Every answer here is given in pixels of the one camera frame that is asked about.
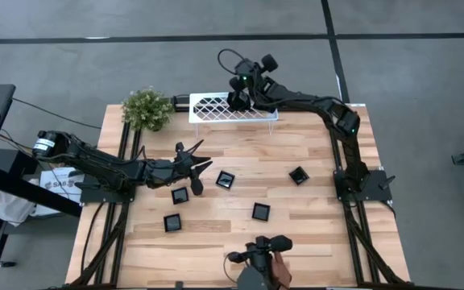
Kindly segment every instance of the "white paper bag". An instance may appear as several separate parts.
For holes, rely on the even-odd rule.
[[[32,179],[31,184],[39,185],[38,179]],[[35,204],[21,197],[13,196],[0,190],[0,219],[12,226],[18,226],[34,209]]]

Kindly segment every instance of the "black cube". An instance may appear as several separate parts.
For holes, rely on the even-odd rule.
[[[232,183],[234,182],[234,178],[234,174],[221,171],[219,172],[219,176],[217,176],[216,184],[225,189],[230,189],[232,187]]]
[[[270,205],[263,205],[263,204],[255,202],[254,212],[251,215],[251,218],[267,222],[269,216],[270,216]]]
[[[307,175],[307,173],[305,173],[304,169],[301,166],[299,166],[295,170],[291,171],[289,173],[289,175],[290,175],[291,179],[293,181],[295,181],[296,185],[300,185],[304,181],[309,179],[309,176]]]
[[[164,230],[166,233],[175,230],[182,230],[182,221],[180,220],[179,213],[164,217]]]
[[[171,197],[173,198],[174,205],[189,201],[189,195],[187,193],[187,188],[185,187],[172,190]]]

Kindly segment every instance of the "black block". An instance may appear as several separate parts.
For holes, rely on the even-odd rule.
[[[293,181],[295,181],[296,185],[300,185],[304,181],[309,179],[309,176],[307,175],[307,173],[305,173],[304,169],[301,166],[299,166],[295,170],[291,171],[289,173],[289,175],[290,175],[291,179]]]
[[[263,205],[263,204],[255,202],[254,212],[251,215],[251,218],[267,222],[269,216],[270,216],[270,205]]]
[[[180,214],[172,214],[164,217],[164,230],[167,232],[182,230],[182,221],[180,220]]]
[[[173,198],[174,205],[189,201],[189,195],[187,193],[187,188],[185,187],[172,190],[171,197]]]
[[[0,149],[0,169],[12,176],[21,177],[33,174],[37,169],[37,160],[13,149]]]
[[[230,189],[234,182],[235,175],[228,172],[221,171],[217,177],[216,184],[225,188]]]

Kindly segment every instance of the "metal frame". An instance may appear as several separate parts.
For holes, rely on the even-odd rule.
[[[118,157],[124,158],[126,153],[126,145],[128,143],[128,135],[130,133],[130,124],[125,123],[123,125],[122,135],[121,135],[121,142],[119,144],[119,152]],[[134,133],[134,140],[132,143],[132,150],[130,154],[130,158],[134,158],[138,151],[139,151],[139,140],[141,139],[141,131],[137,130]],[[130,208],[130,202],[122,203],[120,218],[124,217],[125,219],[122,221],[124,228],[126,228],[126,223],[128,220],[128,211]],[[105,227],[103,229],[103,236],[101,238],[101,244],[105,243],[105,241],[109,238],[110,232],[114,225],[114,214],[116,210],[116,203],[112,202],[109,203],[109,208],[107,209],[107,215],[105,219]],[[110,273],[110,284],[117,285],[118,277],[119,277],[119,269],[121,266],[121,256],[122,256],[122,248],[125,240],[125,230],[123,230],[119,236],[116,238],[116,247],[114,250],[114,259],[112,261],[112,272]],[[94,284],[102,284],[103,280],[103,272],[105,270],[105,262],[106,257],[100,262],[97,267],[97,272],[94,278]]]
[[[186,106],[186,104],[189,104],[189,99],[187,97],[184,97],[184,98],[175,97],[172,99],[172,103],[175,105],[176,112],[187,112],[189,110],[189,107]],[[333,157],[334,157],[334,163],[335,163],[335,171],[336,172],[341,171],[342,160],[341,160],[341,155],[339,153],[338,142],[333,137],[332,133],[330,133],[330,141],[332,145],[332,151],[333,151]],[[358,243],[357,243],[358,236],[349,226],[348,217],[352,216],[352,219],[353,219],[353,215],[351,213],[350,202],[348,200],[343,200],[343,201],[340,200],[338,202],[342,203],[343,211],[346,217],[346,228],[347,228],[347,234],[349,238],[350,252],[352,254],[352,264],[354,267],[355,279],[356,279],[357,284],[361,285],[365,283],[365,280],[363,276],[363,266],[361,264],[361,259],[360,259],[359,250],[358,250]],[[364,202],[356,201],[356,205],[358,208],[358,216],[359,216],[359,221],[360,221],[359,228],[362,232],[362,237],[364,237],[363,241],[360,241],[360,242],[362,242],[364,246],[367,245],[371,247],[371,249],[367,249],[368,265],[370,267],[371,281],[377,284],[380,282],[379,269],[377,267],[375,260],[372,257],[370,257],[370,255],[368,254],[368,252],[376,253],[376,249],[373,248],[373,246],[371,245],[371,234],[370,234],[370,229],[368,226],[366,210],[364,208]]]
[[[327,35],[331,37],[329,39],[329,45],[330,45],[330,51],[331,51],[332,58],[333,58],[334,71],[336,72],[336,78],[338,80],[339,96],[344,102],[350,102],[348,89],[346,87],[345,73],[343,72],[342,60],[339,54],[338,42],[337,42],[337,39],[334,37],[336,36],[336,32],[334,30],[334,23],[332,20],[332,14],[330,12],[329,1],[321,0],[321,7],[323,10],[325,25],[327,26]],[[330,142],[332,143],[334,163],[336,166],[335,172],[340,172],[343,170],[341,155],[339,154],[338,142],[334,138],[332,132],[330,133]],[[350,243],[350,253],[352,254],[352,264],[354,266],[355,279],[356,279],[357,285],[359,286],[360,284],[364,282],[363,266],[361,265],[361,259],[359,257],[357,239],[352,229],[348,225],[349,221],[347,220],[347,217],[349,217],[348,213],[350,212],[350,202],[344,200],[342,201],[342,204],[343,204],[343,213],[345,214],[346,230],[348,233],[348,239]],[[362,225],[361,229],[362,229],[363,235],[367,239],[369,244],[371,245],[371,234],[370,234],[370,228],[368,226],[368,221],[367,221],[367,213],[366,213],[366,210],[364,209],[364,201],[356,201],[355,204],[357,205],[357,208],[358,208],[358,215],[359,215],[359,220]],[[378,283],[380,281],[380,278],[379,278],[379,271],[377,270],[377,266],[375,265],[370,255],[367,255],[367,258],[368,258],[368,266],[370,268],[372,282]]]

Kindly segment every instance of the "human hand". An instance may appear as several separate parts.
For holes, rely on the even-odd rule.
[[[271,271],[273,272],[273,278],[279,283],[282,289],[289,290],[289,284],[291,283],[292,276],[289,274],[289,270],[284,265],[284,260],[280,252],[273,252],[273,259],[271,259]]]

